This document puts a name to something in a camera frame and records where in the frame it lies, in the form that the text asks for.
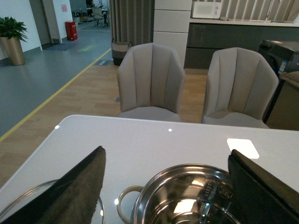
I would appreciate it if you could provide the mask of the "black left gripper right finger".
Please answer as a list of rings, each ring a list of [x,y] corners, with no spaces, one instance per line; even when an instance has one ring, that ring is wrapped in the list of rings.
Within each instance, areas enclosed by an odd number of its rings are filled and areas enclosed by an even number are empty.
[[[243,224],[297,224],[299,194],[237,150],[228,158],[234,216]]]

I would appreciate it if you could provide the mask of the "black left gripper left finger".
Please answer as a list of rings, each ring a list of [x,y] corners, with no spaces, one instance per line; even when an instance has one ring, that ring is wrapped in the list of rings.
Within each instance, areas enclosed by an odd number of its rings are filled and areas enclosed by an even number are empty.
[[[4,224],[89,224],[103,185],[106,151],[97,147]]]

